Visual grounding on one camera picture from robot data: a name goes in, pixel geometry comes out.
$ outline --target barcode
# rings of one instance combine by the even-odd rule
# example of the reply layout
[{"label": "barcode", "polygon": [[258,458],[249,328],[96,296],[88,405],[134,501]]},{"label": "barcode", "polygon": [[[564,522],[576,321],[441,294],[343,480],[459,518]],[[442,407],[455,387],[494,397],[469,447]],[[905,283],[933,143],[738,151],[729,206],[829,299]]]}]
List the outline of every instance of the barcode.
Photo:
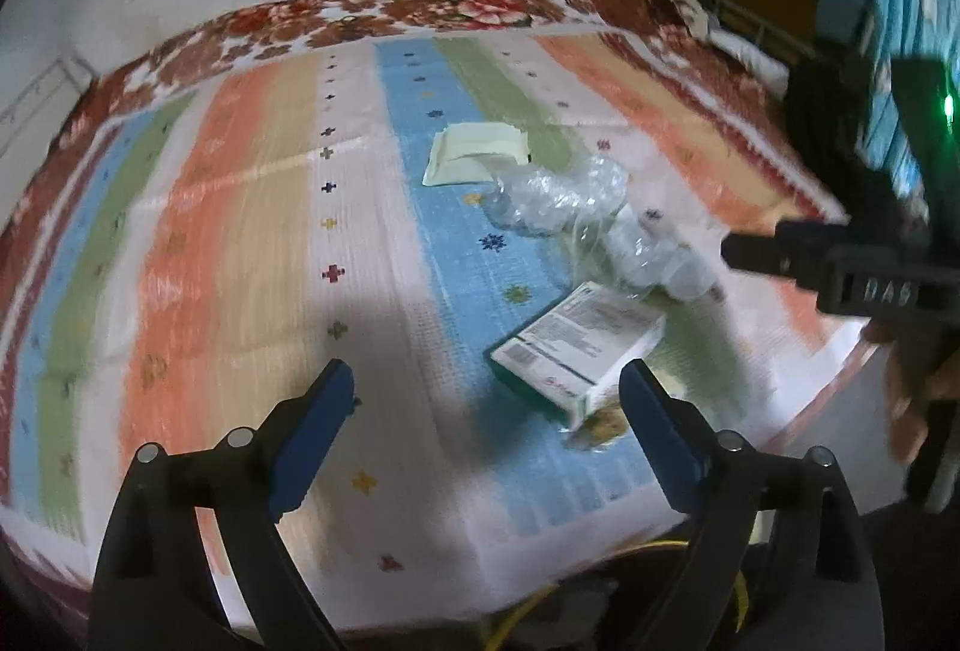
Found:
[{"label": "barcode", "polygon": [[536,361],[536,354],[529,347],[520,343],[513,343],[503,349],[504,355],[522,367],[529,367]]}]

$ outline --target yellow cable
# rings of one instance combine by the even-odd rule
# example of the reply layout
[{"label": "yellow cable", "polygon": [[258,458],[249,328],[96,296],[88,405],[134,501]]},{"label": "yellow cable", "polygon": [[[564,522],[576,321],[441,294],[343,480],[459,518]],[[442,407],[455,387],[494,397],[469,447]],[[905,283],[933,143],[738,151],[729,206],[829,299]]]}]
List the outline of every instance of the yellow cable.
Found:
[{"label": "yellow cable", "polygon": [[[611,558],[618,559],[621,556],[627,556],[632,553],[637,553],[638,551],[649,551],[656,548],[685,548],[688,544],[685,539],[655,539],[654,541],[642,542],[640,545],[619,550],[616,554],[613,554]],[[490,641],[484,646],[484,651],[500,651],[503,643],[510,637],[510,633],[514,630],[514,627],[523,620],[526,614],[529,614],[532,609],[536,608],[536,606],[541,604],[542,601],[552,595],[557,589],[557,584],[551,584],[530,596],[496,628],[496,632],[493,633]],[[733,598],[736,600],[736,630],[739,632],[743,627],[743,622],[747,619],[747,610],[750,608],[747,579],[743,577],[742,572],[736,573],[736,578],[733,579]]]}]

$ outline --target clear plastic wrap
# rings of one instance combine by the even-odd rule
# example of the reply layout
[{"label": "clear plastic wrap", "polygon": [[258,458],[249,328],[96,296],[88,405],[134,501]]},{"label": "clear plastic wrap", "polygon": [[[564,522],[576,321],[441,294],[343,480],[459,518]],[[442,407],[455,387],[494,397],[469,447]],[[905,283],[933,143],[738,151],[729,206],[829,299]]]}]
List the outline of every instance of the clear plastic wrap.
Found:
[{"label": "clear plastic wrap", "polygon": [[503,229],[567,240],[575,282],[595,279],[633,295],[662,286],[678,301],[709,291],[715,277],[686,245],[654,234],[627,205],[627,172],[592,155],[568,171],[533,165],[491,165],[496,187],[483,198]]}]

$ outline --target blue stripe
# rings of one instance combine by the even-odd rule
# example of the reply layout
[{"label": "blue stripe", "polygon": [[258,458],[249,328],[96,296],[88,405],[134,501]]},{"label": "blue stripe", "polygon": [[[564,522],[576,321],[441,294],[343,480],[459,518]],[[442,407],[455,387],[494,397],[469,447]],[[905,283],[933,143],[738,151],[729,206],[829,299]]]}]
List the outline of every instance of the blue stripe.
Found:
[{"label": "blue stripe", "polygon": [[37,441],[37,382],[47,367],[50,337],[56,317],[90,227],[109,191],[110,183],[136,139],[154,117],[145,112],[129,120],[100,159],[85,192],[70,216],[64,235],[56,245],[53,262],[31,312],[27,332],[17,356],[16,385],[11,426],[11,499],[18,511],[43,520],[40,504],[40,444]]},{"label": "blue stripe", "polygon": [[[493,377],[485,352],[567,293],[569,282],[549,261],[549,240],[507,233],[501,250],[483,248],[480,240],[500,231],[483,210],[464,204],[464,195],[477,186],[421,185],[434,135],[450,122],[487,118],[431,41],[383,42],[376,50],[435,301],[459,374],[451,384],[469,394],[473,425],[515,532],[526,536],[545,524],[569,522],[649,483],[652,474],[634,438],[600,453],[568,450],[555,424]],[[503,292],[512,285],[525,287],[529,301],[505,301]]]}]

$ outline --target green star motif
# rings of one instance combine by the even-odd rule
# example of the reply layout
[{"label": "green star motif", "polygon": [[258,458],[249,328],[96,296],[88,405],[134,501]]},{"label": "green star motif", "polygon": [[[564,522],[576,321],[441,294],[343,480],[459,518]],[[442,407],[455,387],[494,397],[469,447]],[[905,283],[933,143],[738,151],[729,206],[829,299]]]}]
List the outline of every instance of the green star motif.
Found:
[{"label": "green star motif", "polygon": [[530,301],[530,289],[525,285],[512,285],[503,292],[503,298],[511,304],[524,304]]}]

